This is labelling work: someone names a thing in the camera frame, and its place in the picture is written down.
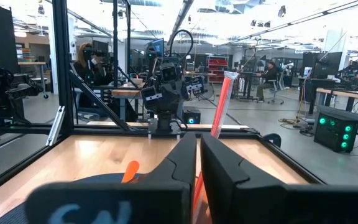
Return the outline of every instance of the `woman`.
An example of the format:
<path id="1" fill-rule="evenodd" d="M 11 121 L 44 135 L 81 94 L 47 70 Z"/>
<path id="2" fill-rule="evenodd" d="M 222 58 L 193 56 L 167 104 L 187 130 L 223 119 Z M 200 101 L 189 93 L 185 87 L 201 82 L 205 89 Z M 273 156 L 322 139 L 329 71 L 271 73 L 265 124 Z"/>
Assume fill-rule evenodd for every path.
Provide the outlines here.
<path id="1" fill-rule="evenodd" d="M 103 68 L 100 68 L 101 65 L 101 61 L 102 61 L 102 57 L 98 57 L 96 55 L 92 55 L 92 60 L 91 60 L 91 70 L 89 70 L 87 68 L 87 62 L 85 61 L 85 57 L 84 57 L 84 49 L 85 48 L 92 48 L 92 45 L 90 43 L 84 43 L 80 46 L 80 49 L 78 50 L 78 60 L 74 63 L 74 68 L 77 72 L 77 74 L 82 78 L 82 79 L 86 79 L 86 75 L 87 73 L 89 74 L 89 72 L 92 73 L 92 76 L 94 77 L 93 80 L 93 85 L 94 86 L 99 86 L 99 85 L 107 85 L 109 84 L 112 80 L 110 79 L 110 77 L 104 77 L 101 74 L 103 74 L 102 71 Z M 132 108 L 132 106 L 129 104 L 129 101 L 126 100 L 126 104 L 127 104 L 127 111 L 126 111 L 126 118 L 127 121 L 133 122 L 137 120 L 137 114 L 134 111 L 134 109 Z M 93 103 L 92 101 L 85 95 L 82 94 L 80 96 L 80 102 L 79 102 L 79 106 L 82 108 L 93 108 Z M 118 116 L 119 116 L 119 100 L 118 99 L 112 99 L 111 103 L 108 105 L 110 107 L 111 110 L 113 110 Z"/>
<path id="2" fill-rule="evenodd" d="M 90 63 L 91 65 L 91 70 L 88 70 L 87 68 L 87 62 L 85 61 L 85 56 L 84 56 L 84 49 L 85 48 L 92 48 L 92 45 L 90 43 L 84 43 L 81 44 L 80 49 L 78 50 L 78 60 L 74 63 L 74 68 L 77 71 L 78 75 L 82 78 L 82 79 L 86 79 L 86 73 L 87 72 L 92 72 L 93 76 L 94 76 L 94 80 L 93 80 L 93 84 L 94 85 L 102 85 L 103 84 L 103 79 L 100 75 L 99 70 L 99 64 L 102 61 L 102 57 L 98 57 L 96 55 L 92 55 L 92 60 Z"/>

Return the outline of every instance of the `black box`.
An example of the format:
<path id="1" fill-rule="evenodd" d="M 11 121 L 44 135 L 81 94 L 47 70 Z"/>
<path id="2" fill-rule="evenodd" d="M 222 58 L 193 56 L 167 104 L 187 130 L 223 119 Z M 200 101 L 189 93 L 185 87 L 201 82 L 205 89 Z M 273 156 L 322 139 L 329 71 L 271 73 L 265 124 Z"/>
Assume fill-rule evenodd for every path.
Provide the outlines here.
<path id="1" fill-rule="evenodd" d="M 186 124 L 200 124 L 201 112 L 197 107 L 185 106 L 183 108 L 183 120 Z"/>
<path id="2" fill-rule="evenodd" d="M 358 121 L 320 112 L 314 141 L 335 152 L 351 152 L 358 132 Z"/>

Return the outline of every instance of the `chair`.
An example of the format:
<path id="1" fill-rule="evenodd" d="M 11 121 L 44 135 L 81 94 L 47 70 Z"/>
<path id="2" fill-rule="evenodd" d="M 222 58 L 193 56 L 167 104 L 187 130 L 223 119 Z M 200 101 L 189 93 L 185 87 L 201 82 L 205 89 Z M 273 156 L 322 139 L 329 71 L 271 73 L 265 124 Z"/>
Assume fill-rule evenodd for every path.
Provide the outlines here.
<path id="1" fill-rule="evenodd" d="M 74 101 L 75 105 L 73 105 L 74 118 L 77 118 L 78 115 L 79 119 L 84 122 L 99 121 L 100 117 L 103 116 L 100 110 L 97 108 L 80 108 L 80 96 L 82 94 L 82 90 L 79 88 L 74 88 L 74 92 L 75 92 L 75 101 Z"/>
<path id="2" fill-rule="evenodd" d="M 284 91 L 285 87 L 284 87 L 284 82 L 283 82 L 283 77 L 284 77 L 284 72 L 281 73 L 280 78 L 277 80 L 267 80 L 268 82 L 272 83 L 274 86 L 274 89 L 270 89 L 270 92 L 273 93 L 273 97 L 272 98 L 268 98 L 271 100 L 268 100 L 267 103 L 275 103 L 277 100 L 280 102 L 280 105 L 284 104 L 284 100 L 278 99 L 276 98 L 276 93 L 278 91 Z"/>

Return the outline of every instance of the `orange stick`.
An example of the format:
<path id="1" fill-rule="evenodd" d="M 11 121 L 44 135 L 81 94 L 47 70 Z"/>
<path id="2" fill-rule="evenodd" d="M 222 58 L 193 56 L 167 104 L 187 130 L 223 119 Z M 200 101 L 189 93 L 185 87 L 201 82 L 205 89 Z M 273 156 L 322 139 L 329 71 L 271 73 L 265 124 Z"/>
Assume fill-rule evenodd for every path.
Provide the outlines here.
<path id="1" fill-rule="evenodd" d="M 127 169 L 125 170 L 124 177 L 122 178 L 121 183 L 128 183 L 131 181 L 134 177 L 136 172 L 139 170 L 139 163 L 137 161 L 130 161 L 130 163 L 127 166 Z"/>
<path id="2" fill-rule="evenodd" d="M 221 96 L 219 99 L 218 106 L 216 108 L 214 123 L 211 128 L 211 135 L 216 138 L 218 137 L 217 135 L 218 135 L 219 124 L 222 119 L 224 104 L 226 102 L 226 97 L 227 97 L 227 93 L 229 91 L 230 82 L 231 82 L 230 78 L 224 79 L 223 85 L 222 85 Z M 198 181 L 196 183 L 195 192 L 194 192 L 193 212 L 195 212 L 197 209 L 198 200 L 199 200 L 201 189 L 203 188 L 203 186 L 204 186 L 204 178 L 203 178 L 203 174 L 200 172 L 200 174 L 198 176 Z"/>

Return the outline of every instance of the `blonde hair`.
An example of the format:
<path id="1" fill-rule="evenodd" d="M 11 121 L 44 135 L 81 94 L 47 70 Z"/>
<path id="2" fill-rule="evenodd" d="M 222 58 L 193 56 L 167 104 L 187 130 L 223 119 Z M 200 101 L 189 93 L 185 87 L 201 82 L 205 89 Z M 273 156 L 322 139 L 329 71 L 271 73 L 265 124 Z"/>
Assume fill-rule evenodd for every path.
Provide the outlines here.
<path id="1" fill-rule="evenodd" d="M 79 61 L 82 65 L 82 67 L 84 67 L 84 68 L 86 68 L 86 62 L 85 62 L 85 58 L 84 58 L 84 49 L 86 47 L 92 47 L 92 44 L 90 44 L 90 43 L 81 44 L 80 49 L 78 49 L 78 56 L 77 56 L 77 61 Z"/>

